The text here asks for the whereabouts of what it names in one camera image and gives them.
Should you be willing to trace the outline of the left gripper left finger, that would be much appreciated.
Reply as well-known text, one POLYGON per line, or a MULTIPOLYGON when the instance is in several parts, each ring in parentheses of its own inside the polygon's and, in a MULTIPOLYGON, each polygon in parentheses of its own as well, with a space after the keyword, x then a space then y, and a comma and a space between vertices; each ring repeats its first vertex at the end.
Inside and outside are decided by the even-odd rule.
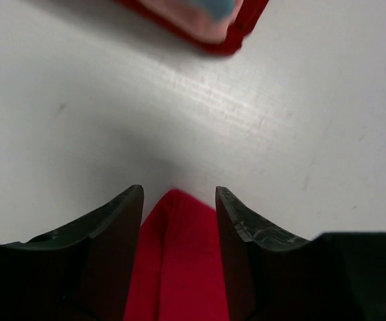
POLYGON ((133 185, 57 229, 5 245, 7 309, 24 320, 121 320, 143 202, 133 185))

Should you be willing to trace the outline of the bright red t shirt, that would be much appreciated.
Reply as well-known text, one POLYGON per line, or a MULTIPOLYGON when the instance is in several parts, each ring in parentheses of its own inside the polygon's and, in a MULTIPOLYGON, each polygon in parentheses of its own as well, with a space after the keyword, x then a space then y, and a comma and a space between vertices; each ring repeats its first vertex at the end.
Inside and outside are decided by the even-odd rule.
POLYGON ((125 320, 228 320, 217 216, 172 189, 140 227, 125 320))

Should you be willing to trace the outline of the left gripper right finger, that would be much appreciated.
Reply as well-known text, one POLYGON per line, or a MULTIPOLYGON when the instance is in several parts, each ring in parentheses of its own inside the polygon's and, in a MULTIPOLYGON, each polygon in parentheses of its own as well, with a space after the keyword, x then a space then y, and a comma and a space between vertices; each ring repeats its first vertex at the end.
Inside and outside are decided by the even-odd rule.
POLYGON ((316 320, 316 268, 309 242, 215 191, 230 320, 316 320))

